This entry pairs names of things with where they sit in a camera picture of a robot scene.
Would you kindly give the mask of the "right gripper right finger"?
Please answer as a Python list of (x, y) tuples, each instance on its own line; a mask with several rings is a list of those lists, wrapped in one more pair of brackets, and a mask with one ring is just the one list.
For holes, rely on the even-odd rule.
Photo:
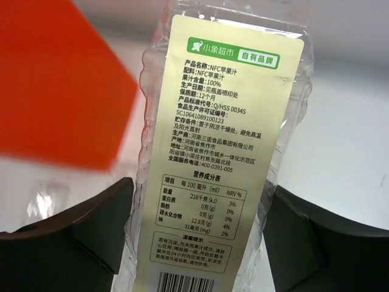
[(264, 228), (276, 291), (388, 291), (388, 231), (278, 186)]

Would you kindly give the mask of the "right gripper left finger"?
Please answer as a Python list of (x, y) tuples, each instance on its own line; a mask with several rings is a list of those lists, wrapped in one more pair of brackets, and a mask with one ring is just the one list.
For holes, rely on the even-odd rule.
[(119, 273), (132, 178), (52, 217), (1, 233), (1, 291), (110, 291)]

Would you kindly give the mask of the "clear bottle cream label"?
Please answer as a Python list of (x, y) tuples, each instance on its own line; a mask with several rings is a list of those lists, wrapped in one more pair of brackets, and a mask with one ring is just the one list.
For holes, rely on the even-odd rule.
[(136, 190), (113, 291), (253, 291), (304, 118), (309, 1), (168, 1), (142, 56)]

